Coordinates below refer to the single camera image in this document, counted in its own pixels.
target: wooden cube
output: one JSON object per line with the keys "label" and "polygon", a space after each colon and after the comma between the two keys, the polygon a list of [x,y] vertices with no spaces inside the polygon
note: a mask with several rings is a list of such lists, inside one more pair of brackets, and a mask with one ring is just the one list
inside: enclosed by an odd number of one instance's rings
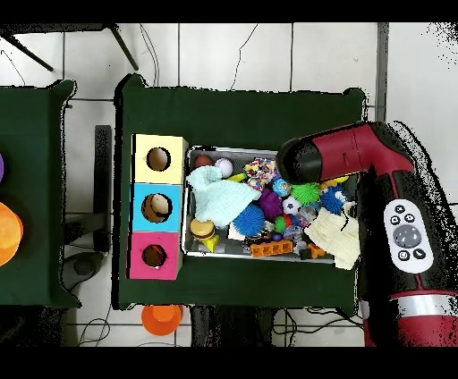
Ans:
{"label": "wooden cube", "polygon": [[188,142],[183,137],[132,135],[132,164],[136,183],[184,183],[184,156]]}

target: orange bowl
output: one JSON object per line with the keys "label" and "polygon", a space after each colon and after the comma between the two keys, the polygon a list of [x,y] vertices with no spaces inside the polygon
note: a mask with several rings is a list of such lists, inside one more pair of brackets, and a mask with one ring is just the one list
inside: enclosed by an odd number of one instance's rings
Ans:
{"label": "orange bowl", "polygon": [[21,219],[8,206],[0,203],[0,266],[16,254],[22,234]]}

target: control buttons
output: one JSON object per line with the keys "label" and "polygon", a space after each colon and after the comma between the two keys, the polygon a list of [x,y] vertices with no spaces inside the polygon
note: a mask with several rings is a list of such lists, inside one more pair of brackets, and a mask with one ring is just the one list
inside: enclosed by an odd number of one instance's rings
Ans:
{"label": "control buttons", "polygon": [[401,222],[401,219],[400,219],[399,216],[397,216],[397,215],[394,215],[394,216],[392,216],[392,217],[390,218],[390,223],[391,223],[392,225],[397,225],[397,224],[400,223],[400,222]]}
{"label": "control buttons", "polygon": [[396,207],[394,208],[394,211],[395,211],[396,213],[398,213],[398,214],[401,214],[401,213],[404,213],[405,208],[404,208],[403,206],[396,206]]}
{"label": "control buttons", "polygon": [[401,250],[398,254],[397,257],[399,258],[400,261],[408,261],[409,258],[411,257],[411,253],[407,250]]}
{"label": "control buttons", "polygon": [[407,223],[413,223],[415,221],[415,217],[411,214],[407,214],[405,215],[404,220],[407,221]]}
{"label": "control buttons", "polygon": [[413,257],[417,259],[424,259],[426,257],[426,253],[421,248],[416,248],[413,250]]}
{"label": "control buttons", "polygon": [[393,232],[393,237],[394,243],[400,248],[415,248],[421,242],[420,231],[413,225],[398,226]]}

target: dark green tablecloth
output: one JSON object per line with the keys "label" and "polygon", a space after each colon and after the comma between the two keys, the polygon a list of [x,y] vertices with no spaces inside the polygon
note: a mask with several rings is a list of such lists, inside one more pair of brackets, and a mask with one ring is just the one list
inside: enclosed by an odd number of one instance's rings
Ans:
{"label": "dark green tablecloth", "polygon": [[351,313],[355,272],[331,265],[184,257],[174,282],[126,279],[131,135],[183,136],[190,146],[277,150],[290,138],[360,120],[363,101],[358,88],[343,94],[145,88],[139,75],[128,75],[115,99],[115,161],[122,170],[116,171],[114,188],[114,213],[121,210],[114,221],[115,238],[120,238],[114,251],[114,260],[119,259],[114,302],[342,307]]}
{"label": "dark green tablecloth", "polygon": [[77,307],[60,284],[64,242],[61,120],[74,82],[49,88],[0,87],[0,201],[21,219],[18,252],[0,267],[0,304]]}

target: soccer ball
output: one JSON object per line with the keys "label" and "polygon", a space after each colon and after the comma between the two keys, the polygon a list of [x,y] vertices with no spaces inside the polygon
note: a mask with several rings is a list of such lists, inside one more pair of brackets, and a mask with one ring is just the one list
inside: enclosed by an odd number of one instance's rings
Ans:
{"label": "soccer ball", "polygon": [[286,215],[297,215],[300,207],[301,203],[292,196],[283,200],[283,212]]}

